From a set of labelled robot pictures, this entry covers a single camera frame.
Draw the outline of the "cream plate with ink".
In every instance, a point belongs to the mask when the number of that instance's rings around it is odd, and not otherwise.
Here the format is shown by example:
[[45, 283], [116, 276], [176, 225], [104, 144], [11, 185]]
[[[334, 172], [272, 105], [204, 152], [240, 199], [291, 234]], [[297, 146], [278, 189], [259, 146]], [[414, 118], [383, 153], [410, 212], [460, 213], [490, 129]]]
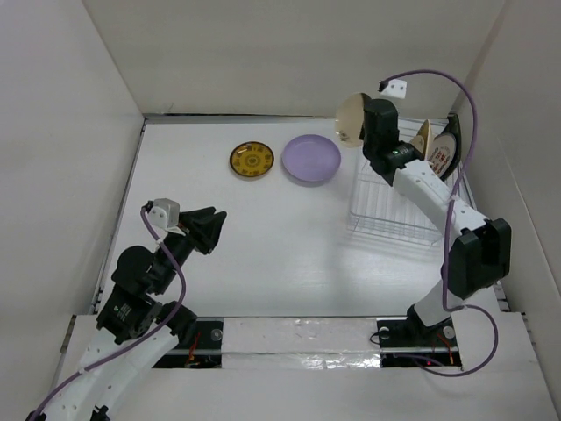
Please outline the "cream plate with ink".
[[364, 105], [370, 100], [365, 93], [353, 93], [337, 108], [335, 132], [347, 147], [361, 147], [364, 141]]

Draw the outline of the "cream plate with motifs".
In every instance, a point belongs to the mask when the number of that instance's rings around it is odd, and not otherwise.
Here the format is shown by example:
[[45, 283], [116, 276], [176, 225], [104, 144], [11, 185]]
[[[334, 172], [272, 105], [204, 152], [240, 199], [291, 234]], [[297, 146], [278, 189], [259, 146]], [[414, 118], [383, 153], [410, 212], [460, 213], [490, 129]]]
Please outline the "cream plate with motifs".
[[422, 135], [416, 135], [411, 139], [410, 144], [421, 154], [422, 157], [426, 154], [426, 139]]

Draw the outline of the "bamboo weave pattern tray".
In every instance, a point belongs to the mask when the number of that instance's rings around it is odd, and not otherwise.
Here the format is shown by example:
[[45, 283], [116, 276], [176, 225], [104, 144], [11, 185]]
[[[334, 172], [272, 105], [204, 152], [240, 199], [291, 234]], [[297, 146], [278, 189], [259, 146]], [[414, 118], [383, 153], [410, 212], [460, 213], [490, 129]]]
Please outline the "bamboo weave pattern tray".
[[427, 144], [426, 154], [425, 154], [424, 157], [422, 157], [422, 159], [424, 161], [426, 161], [430, 157], [430, 154], [433, 151], [433, 144], [434, 144], [434, 140], [435, 140], [435, 134], [433, 132], [433, 127], [432, 127], [431, 122], [428, 119], [426, 119], [422, 123], [422, 125], [421, 125], [421, 127], [418, 130], [416, 135], [422, 135], [426, 139], [426, 144]]

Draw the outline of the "white plate red characters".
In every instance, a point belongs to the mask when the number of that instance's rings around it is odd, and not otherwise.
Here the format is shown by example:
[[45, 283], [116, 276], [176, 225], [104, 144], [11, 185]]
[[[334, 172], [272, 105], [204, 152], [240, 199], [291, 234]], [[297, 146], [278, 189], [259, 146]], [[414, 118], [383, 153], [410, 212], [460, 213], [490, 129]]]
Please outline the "white plate red characters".
[[433, 151], [427, 161], [433, 172], [440, 178], [446, 168], [446, 164], [451, 158], [450, 139], [440, 134], [435, 137]]

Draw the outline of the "black floral square plate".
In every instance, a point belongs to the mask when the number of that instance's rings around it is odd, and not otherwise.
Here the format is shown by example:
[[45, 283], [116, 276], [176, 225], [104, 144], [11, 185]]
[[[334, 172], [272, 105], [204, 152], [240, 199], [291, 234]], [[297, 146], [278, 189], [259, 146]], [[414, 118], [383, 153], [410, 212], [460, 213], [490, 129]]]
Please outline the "black floral square plate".
[[449, 144], [451, 145], [451, 158], [446, 164], [445, 171], [440, 176], [440, 179], [446, 181], [450, 175], [456, 170], [458, 164], [461, 160], [462, 152], [462, 136], [461, 136], [461, 124], [457, 113], [450, 113], [447, 116], [447, 125], [441, 132], [442, 135], [450, 139]]

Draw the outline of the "purple round plate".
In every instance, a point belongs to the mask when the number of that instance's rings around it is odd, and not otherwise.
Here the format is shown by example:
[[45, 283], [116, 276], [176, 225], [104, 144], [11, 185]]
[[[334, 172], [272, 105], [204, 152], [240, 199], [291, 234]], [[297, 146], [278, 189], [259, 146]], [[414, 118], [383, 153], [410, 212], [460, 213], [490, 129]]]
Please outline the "purple round plate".
[[284, 147], [281, 162], [287, 172], [300, 182], [323, 183], [339, 170], [341, 153], [330, 139], [305, 134], [291, 139]]

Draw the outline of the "yellow brown patterned plate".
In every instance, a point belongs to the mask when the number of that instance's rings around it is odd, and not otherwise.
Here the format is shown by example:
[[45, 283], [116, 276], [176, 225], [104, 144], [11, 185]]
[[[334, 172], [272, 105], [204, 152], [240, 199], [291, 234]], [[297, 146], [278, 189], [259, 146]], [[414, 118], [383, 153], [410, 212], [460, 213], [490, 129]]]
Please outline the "yellow brown patterned plate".
[[264, 143], [253, 141], [236, 146], [230, 154], [231, 170], [243, 178], [252, 179], [266, 175], [273, 167], [273, 150]]

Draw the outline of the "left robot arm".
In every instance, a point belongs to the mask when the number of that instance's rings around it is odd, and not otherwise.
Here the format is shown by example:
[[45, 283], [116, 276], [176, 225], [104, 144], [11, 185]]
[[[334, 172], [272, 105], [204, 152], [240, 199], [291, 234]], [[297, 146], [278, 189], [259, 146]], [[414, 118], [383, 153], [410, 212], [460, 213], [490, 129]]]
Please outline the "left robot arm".
[[109, 298], [76, 371], [28, 415], [30, 420], [112, 420], [152, 367], [195, 339], [196, 314], [184, 306], [181, 267], [190, 254], [214, 251], [227, 214], [213, 207], [182, 211], [166, 198], [140, 217], [157, 247], [126, 248], [111, 276]]

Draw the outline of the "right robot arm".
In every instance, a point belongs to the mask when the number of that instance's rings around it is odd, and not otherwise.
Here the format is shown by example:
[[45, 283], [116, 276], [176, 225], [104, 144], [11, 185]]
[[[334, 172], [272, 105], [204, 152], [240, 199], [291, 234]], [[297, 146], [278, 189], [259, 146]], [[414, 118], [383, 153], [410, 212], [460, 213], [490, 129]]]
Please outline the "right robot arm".
[[505, 219], [490, 219], [459, 198], [421, 153], [400, 139], [398, 111], [391, 101], [367, 98], [363, 111], [363, 155], [370, 167], [443, 235], [440, 278], [409, 307], [398, 329], [412, 343], [424, 345], [452, 312], [509, 274], [512, 229]]

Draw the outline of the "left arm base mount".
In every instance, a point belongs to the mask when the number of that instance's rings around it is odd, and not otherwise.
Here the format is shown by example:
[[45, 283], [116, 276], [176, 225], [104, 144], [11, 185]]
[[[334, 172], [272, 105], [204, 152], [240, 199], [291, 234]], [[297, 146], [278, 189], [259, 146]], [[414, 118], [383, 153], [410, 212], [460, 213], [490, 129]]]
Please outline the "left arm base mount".
[[222, 366], [223, 318], [199, 318], [189, 339], [161, 357], [153, 366], [159, 369], [208, 369]]

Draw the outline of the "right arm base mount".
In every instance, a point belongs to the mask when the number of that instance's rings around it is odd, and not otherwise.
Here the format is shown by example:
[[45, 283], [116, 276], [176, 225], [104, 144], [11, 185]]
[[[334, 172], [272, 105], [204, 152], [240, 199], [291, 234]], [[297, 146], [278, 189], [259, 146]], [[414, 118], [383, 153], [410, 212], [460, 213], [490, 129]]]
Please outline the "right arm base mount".
[[451, 317], [426, 327], [409, 309], [404, 318], [378, 318], [369, 341], [380, 349], [383, 368], [462, 366]]

